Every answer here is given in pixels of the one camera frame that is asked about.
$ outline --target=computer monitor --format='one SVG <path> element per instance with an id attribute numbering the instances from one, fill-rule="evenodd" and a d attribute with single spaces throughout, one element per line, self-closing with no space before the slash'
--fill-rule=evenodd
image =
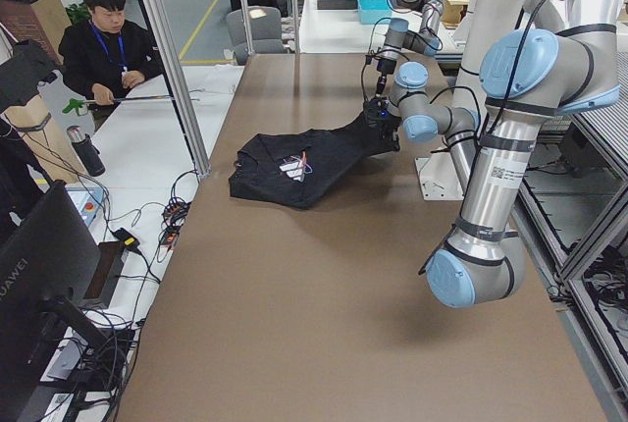
<path id="1" fill-rule="evenodd" d="M 78 309 L 99 257 L 63 183 L 0 248 L 0 420 L 20 418 L 68 326 L 106 341 Z"/>

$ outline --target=label on robot arm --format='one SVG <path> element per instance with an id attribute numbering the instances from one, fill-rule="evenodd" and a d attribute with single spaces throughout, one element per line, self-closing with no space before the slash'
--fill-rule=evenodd
<path id="1" fill-rule="evenodd" d="M 489 169 L 489 183 L 504 188 L 518 189 L 527 167 L 526 162 L 495 157 Z"/>

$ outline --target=gray chair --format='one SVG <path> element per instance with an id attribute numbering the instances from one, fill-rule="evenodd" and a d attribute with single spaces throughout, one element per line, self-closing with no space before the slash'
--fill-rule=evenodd
<path id="1" fill-rule="evenodd" d="M 282 42 L 282 15 L 275 7 L 248 7 L 251 16 L 253 49 L 260 54 L 286 52 Z M 242 10 L 235 10 L 226 17 L 229 38 L 234 47 L 235 61 L 239 66 L 246 64 L 248 47 L 244 32 Z"/>

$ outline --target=black jacket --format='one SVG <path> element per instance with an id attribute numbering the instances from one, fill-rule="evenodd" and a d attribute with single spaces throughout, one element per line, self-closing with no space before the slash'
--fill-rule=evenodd
<path id="1" fill-rule="evenodd" d="M 59 53 L 64 58 L 63 82 L 69 89 L 86 98 L 93 98 L 91 87 L 95 83 L 108 87 L 116 98 L 123 98 L 129 90 L 122 87 L 122 57 L 118 35 L 106 32 L 100 34 L 107 45 L 109 56 L 96 38 L 89 21 L 66 28 L 59 44 Z M 126 21 L 121 34 L 128 70 L 140 71 L 146 79 L 160 75 L 161 62 L 153 50 L 148 31 Z"/>

